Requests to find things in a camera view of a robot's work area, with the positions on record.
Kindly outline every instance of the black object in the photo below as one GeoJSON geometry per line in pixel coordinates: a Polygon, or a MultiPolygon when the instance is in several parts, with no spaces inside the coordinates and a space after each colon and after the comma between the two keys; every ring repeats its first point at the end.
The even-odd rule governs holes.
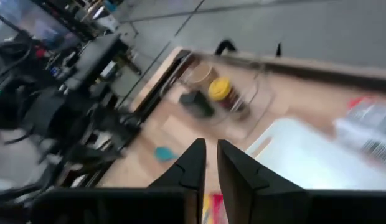
{"type": "Polygon", "coordinates": [[[74,121],[75,115],[68,110],[65,98],[57,96],[55,90],[44,91],[24,118],[28,128],[48,138],[67,135],[74,121]]]}
{"type": "Polygon", "coordinates": [[[115,161],[121,158],[120,152],[117,151],[102,151],[101,149],[93,149],[90,147],[75,145],[66,155],[69,162],[80,164],[94,164],[97,162],[115,161]]]}
{"type": "MultiPolygon", "coordinates": [[[[127,146],[128,144],[130,144],[139,134],[141,130],[140,124],[142,123],[142,121],[143,119],[138,114],[131,113],[129,115],[126,115],[126,121],[122,122],[123,129],[119,129],[120,126],[117,125],[117,127],[114,127],[112,128],[112,130],[110,130],[112,133],[115,133],[111,139],[112,142],[115,143],[112,148],[115,148],[116,151],[121,151],[123,149],[122,146],[127,146]]],[[[113,122],[115,122],[114,119],[110,120],[110,122],[104,125],[111,125],[113,122]]],[[[96,184],[99,183],[100,179],[106,174],[107,170],[111,167],[112,164],[113,161],[100,164],[96,169],[87,173],[85,178],[83,178],[83,180],[78,184],[78,186],[95,187],[96,184]]],[[[79,175],[70,177],[67,176],[68,183],[72,183],[78,176],[79,175]]],[[[71,184],[64,184],[64,187],[69,186],[71,186],[71,184]]]]}
{"type": "Polygon", "coordinates": [[[109,86],[109,83],[100,82],[91,87],[90,96],[96,101],[101,101],[108,93],[111,93],[111,87],[109,86]]]}
{"type": "MultiPolygon", "coordinates": [[[[73,0],[49,0],[49,2],[55,4],[59,8],[63,8],[64,9],[64,8],[66,8],[66,6],[68,4],[72,4],[73,0]]],[[[77,0],[76,2],[78,2],[82,6],[85,5],[85,3],[82,0],[77,0]]]]}
{"type": "MultiPolygon", "coordinates": [[[[100,77],[100,73],[114,56],[119,55],[120,52],[126,52],[128,49],[129,47],[120,40],[120,34],[97,37],[88,43],[80,53],[80,58],[75,64],[77,71],[67,79],[65,84],[71,90],[85,91],[100,77]]],[[[124,55],[123,60],[135,72],[141,73],[137,66],[124,55]]]]}
{"type": "MultiPolygon", "coordinates": [[[[24,62],[31,54],[32,49],[32,41],[29,40],[28,42],[7,42],[0,44],[0,51],[4,52],[7,50],[7,56],[10,58],[16,57],[18,54],[14,53],[15,51],[23,52],[22,56],[19,57],[16,61],[13,61],[10,63],[10,65],[1,68],[0,69],[0,80],[6,80],[8,77],[7,74],[10,70],[20,65],[22,62],[24,62]]],[[[4,63],[6,61],[3,57],[0,55],[0,61],[1,63],[4,63]]]]}
{"type": "Polygon", "coordinates": [[[4,142],[4,145],[14,144],[14,143],[17,143],[19,141],[25,140],[26,138],[31,136],[32,131],[33,131],[33,129],[30,129],[25,135],[23,135],[23,136],[21,136],[19,138],[13,139],[13,140],[10,140],[10,141],[6,141],[6,142],[4,142]]]}
{"type": "Polygon", "coordinates": [[[53,190],[34,202],[29,220],[33,224],[200,223],[205,158],[205,141],[198,139],[146,189],[53,190]]]}
{"type": "Polygon", "coordinates": [[[200,91],[182,94],[179,103],[196,118],[208,118],[214,115],[215,112],[200,91]]]}
{"type": "Polygon", "coordinates": [[[214,55],[222,55],[222,53],[228,50],[229,52],[236,52],[237,49],[231,40],[223,40],[216,48],[214,55]]]}
{"type": "MultiPolygon", "coordinates": [[[[386,223],[386,192],[305,190],[226,140],[218,140],[217,159],[229,224],[386,223]]],[[[53,190],[33,203],[29,220],[201,223],[205,165],[205,140],[197,139],[148,188],[53,190]]]]}
{"type": "Polygon", "coordinates": [[[64,82],[65,80],[67,80],[68,78],[73,76],[76,72],[77,72],[77,68],[75,66],[72,66],[72,67],[62,67],[61,71],[59,71],[59,73],[56,74],[55,77],[60,82],[64,82]]]}
{"type": "Polygon", "coordinates": [[[16,129],[19,126],[15,95],[0,93],[0,129],[16,129]]]}
{"type": "Polygon", "coordinates": [[[63,66],[72,67],[77,63],[79,59],[80,59],[80,56],[78,55],[78,53],[72,52],[69,56],[63,59],[63,66]]]}
{"type": "Polygon", "coordinates": [[[278,44],[278,48],[276,49],[276,57],[281,57],[281,42],[278,44]]]}

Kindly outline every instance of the black bracket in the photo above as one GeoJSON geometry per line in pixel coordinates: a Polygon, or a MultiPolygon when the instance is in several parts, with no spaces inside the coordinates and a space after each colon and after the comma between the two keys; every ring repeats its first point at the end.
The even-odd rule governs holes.
{"type": "Polygon", "coordinates": [[[223,40],[219,43],[217,49],[215,50],[215,55],[222,55],[222,53],[228,50],[229,52],[237,52],[235,45],[231,40],[223,40]]]}
{"type": "Polygon", "coordinates": [[[281,57],[282,51],[281,51],[281,42],[278,44],[278,48],[276,49],[276,57],[281,57]]]}

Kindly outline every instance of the electronic device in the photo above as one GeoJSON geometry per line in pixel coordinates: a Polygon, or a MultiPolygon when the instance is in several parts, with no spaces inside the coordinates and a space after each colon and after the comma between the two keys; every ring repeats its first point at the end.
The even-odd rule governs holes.
{"type": "Polygon", "coordinates": [[[215,113],[207,98],[200,91],[182,94],[179,97],[179,103],[196,118],[208,118],[215,113]]]}
{"type": "Polygon", "coordinates": [[[81,42],[73,32],[31,0],[0,0],[0,16],[30,33],[52,51],[74,47],[81,42]]]}
{"type": "MultiPolygon", "coordinates": [[[[138,121],[132,121],[135,115],[131,113],[124,115],[126,121],[121,122],[122,114],[109,107],[115,103],[107,101],[102,105],[103,101],[76,91],[60,91],[61,82],[40,64],[34,46],[28,35],[25,41],[0,43],[0,130],[21,128],[25,131],[3,144],[20,142],[33,134],[42,140],[50,138],[55,142],[40,150],[41,159],[37,163],[47,160],[48,156],[59,160],[45,168],[47,175],[43,182],[0,191],[2,218],[24,216],[36,195],[52,186],[69,187],[75,180],[69,180],[70,176],[77,178],[102,170],[103,165],[121,156],[117,149],[131,142],[139,127],[138,121]],[[105,151],[84,145],[84,139],[96,129],[113,133],[111,141],[102,145],[105,151]],[[79,169],[68,170],[66,164],[78,164],[79,169]]],[[[64,65],[73,66],[77,59],[76,54],[72,54],[64,65]]]]}

